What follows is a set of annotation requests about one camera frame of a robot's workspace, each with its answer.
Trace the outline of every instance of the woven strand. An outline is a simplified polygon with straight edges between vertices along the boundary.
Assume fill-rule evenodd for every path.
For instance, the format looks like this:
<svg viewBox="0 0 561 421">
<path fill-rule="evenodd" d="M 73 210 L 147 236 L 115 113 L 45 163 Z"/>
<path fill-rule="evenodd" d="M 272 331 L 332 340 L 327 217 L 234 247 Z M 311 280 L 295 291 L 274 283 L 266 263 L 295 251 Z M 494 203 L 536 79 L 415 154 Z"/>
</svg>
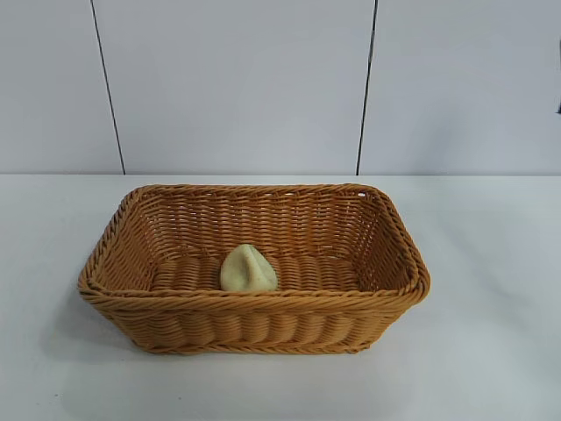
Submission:
<svg viewBox="0 0 561 421">
<path fill-rule="evenodd" d="M 278 291 L 219 290 L 241 243 L 272 263 Z M 356 353 L 429 288 L 389 197 L 355 184 L 136 189 L 79 279 L 82 297 L 152 353 Z"/>
</svg>

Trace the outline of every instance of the basket bottom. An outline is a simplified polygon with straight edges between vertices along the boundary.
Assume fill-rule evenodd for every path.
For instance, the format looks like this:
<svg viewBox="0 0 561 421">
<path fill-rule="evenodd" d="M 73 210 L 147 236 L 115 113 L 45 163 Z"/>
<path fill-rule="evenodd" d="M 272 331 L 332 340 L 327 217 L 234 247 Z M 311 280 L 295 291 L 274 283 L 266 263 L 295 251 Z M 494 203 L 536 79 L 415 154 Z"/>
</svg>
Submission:
<svg viewBox="0 0 561 421">
<path fill-rule="evenodd" d="M 332 256 L 267 256 L 279 278 L 279 289 L 359 290 L 358 276 L 350 259 Z M 220 289 L 217 257 L 184 256 L 166 260 L 156 268 L 151 290 Z"/>
<path fill-rule="evenodd" d="M 149 348 L 132 341 L 136 346 L 148 353 L 175 353 L 182 355 L 196 355 L 199 353 L 284 353 L 320 355 L 333 353 L 359 353 L 370 348 L 372 342 L 360 346 L 333 345 L 325 347 L 317 346 L 234 346 L 234 345 L 208 345 L 208 346 L 182 346 L 180 348 Z"/>
</svg>

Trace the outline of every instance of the black vertical line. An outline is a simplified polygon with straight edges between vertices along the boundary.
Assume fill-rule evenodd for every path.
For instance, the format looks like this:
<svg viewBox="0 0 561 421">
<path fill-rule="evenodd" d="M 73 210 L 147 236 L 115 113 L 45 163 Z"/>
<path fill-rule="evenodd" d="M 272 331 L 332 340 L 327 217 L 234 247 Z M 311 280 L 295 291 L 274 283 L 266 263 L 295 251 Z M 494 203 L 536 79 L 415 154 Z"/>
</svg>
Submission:
<svg viewBox="0 0 561 421">
<path fill-rule="evenodd" d="M 99 46 L 99 56 L 102 61 L 103 78 L 105 79 L 105 88 L 107 89 L 107 97 L 109 99 L 109 108 L 111 110 L 111 118 L 113 119 L 113 130 L 115 130 L 115 139 L 117 140 L 117 149 L 119 151 L 119 159 L 121 160 L 121 169 L 123 170 L 123 175 L 126 175 L 124 171 L 124 161 L 123 161 L 123 151 L 121 150 L 121 142 L 119 141 L 119 131 L 117 129 L 117 121 L 115 120 L 115 110 L 113 108 L 113 99 L 111 98 L 111 91 L 109 89 L 109 79 L 107 77 L 107 68 L 105 67 L 105 59 L 103 58 L 102 40 L 99 36 L 99 27 L 97 26 L 97 16 L 96 8 L 94 7 L 94 0 L 89 0 L 91 5 L 91 14 L 94 18 L 94 27 L 96 28 L 97 45 Z"/>
<path fill-rule="evenodd" d="M 359 155 L 357 156 L 357 171 L 360 171 L 360 155 L 362 154 L 362 140 L 365 135 L 365 119 L 366 119 L 366 105 L 368 104 L 368 88 L 370 85 L 370 70 L 372 68 L 372 58 L 374 49 L 374 33 L 376 31 L 376 17 L 378 16 L 378 0 L 374 1 L 374 13 L 372 17 L 372 32 L 370 34 L 370 50 L 368 51 L 368 68 L 366 69 L 366 84 L 365 84 L 365 101 L 362 104 L 362 121 L 360 122 L 360 141 L 359 141 Z"/>
<path fill-rule="evenodd" d="M 559 60 L 561 62 L 561 39 L 559 40 Z M 561 103 L 559 104 L 559 109 L 557 110 L 557 114 L 561 114 Z"/>
</svg>

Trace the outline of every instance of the basket rim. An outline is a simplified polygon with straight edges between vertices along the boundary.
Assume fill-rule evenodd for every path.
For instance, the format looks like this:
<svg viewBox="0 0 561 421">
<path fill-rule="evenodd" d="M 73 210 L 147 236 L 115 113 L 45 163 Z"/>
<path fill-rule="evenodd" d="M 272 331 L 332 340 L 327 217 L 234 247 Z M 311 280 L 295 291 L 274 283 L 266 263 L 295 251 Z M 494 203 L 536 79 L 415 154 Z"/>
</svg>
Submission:
<svg viewBox="0 0 561 421">
<path fill-rule="evenodd" d="M 254 194 L 262 196 L 264 194 L 294 194 L 299 191 L 302 192 L 354 192 L 361 196 L 366 196 L 366 193 L 379 196 L 383 203 L 384 215 L 383 218 L 391 225 L 394 232 L 398 233 L 402 241 L 402 257 L 406 261 L 406 268 L 408 269 L 409 283 L 400 289 L 379 289 L 377 291 L 335 291 L 335 290 L 305 290 L 305 289 L 285 289 L 276 291 L 260 291 L 260 292 L 230 292 L 222 290 L 194 290 L 194 291 L 180 291 L 174 289 L 163 289 L 159 291 L 146 291 L 139 289 L 106 289 L 101 284 L 96 282 L 96 272 L 103 264 L 104 258 L 111 249 L 113 243 L 117 240 L 118 231 L 123 220 L 125 220 L 133 206 L 146 197 L 146 193 L 158 194 L 161 192 L 189 192 L 198 191 L 208 195 L 243 195 Z M 149 304 L 156 300 L 158 304 L 162 304 L 166 300 L 173 300 L 175 304 L 181 306 L 189 305 L 193 307 L 194 300 L 200 301 L 206 299 L 207 304 L 220 304 L 225 301 L 234 302 L 239 308 L 243 301 L 250 300 L 252 303 L 252 310 L 256 299 L 266 298 L 270 307 L 271 300 L 278 303 L 292 302 L 297 304 L 294 300 L 300 301 L 304 299 L 309 303 L 309 299 L 327 300 L 345 298 L 353 302 L 362 302 L 363 304 L 372 303 L 374 300 L 377 305 L 381 304 L 383 307 L 384 298 L 393 298 L 400 296 L 404 299 L 411 299 L 412 303 L 417 303 L 424 299 L 429 293 L 430 289 L 430 275 L 424 265 L 423 259 L 417 250 L 413 240 L 405 229 L 403 222 L 388 195 L 381 190 L 373 187 L 358 183 L 344 183 L 344 184 L 295 184 L 295 185 L 208 185 L 208 184 L 151 184 L 143 187 L 138 187 L 127 194 L 121 204 L 119 204 L 117 211 L 113 215 L 109 224 L 105 228 L 102 237 L 97 241 L 94 250 L 89 256 L 87 263 L 80 273 L 78 281 L 78 289 L 82 296 L 88 301 L 106 302 L 111 300 L 113 302 L 120 302 L 125 305 L 131 300 L 137 302 L 139 299 L 143 303 Z"/>
</svg>

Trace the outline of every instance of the rectangular basket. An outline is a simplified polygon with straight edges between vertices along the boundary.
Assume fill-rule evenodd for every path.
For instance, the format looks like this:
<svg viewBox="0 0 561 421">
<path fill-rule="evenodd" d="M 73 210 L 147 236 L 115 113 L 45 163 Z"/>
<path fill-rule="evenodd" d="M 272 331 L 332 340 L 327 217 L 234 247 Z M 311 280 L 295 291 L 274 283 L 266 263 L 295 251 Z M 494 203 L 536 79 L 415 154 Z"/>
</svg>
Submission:
<svg viewBox="0 0 561 421">
<path fill-rule="evenodd" d="M 224 257 L 255 245 L 274 292 L 224 292 Z M 147 186 L 124 198 L 79 290 L 153 353 L 356 353 L 429 292 L 390 199 L 355 184 Z"/>
</svg>

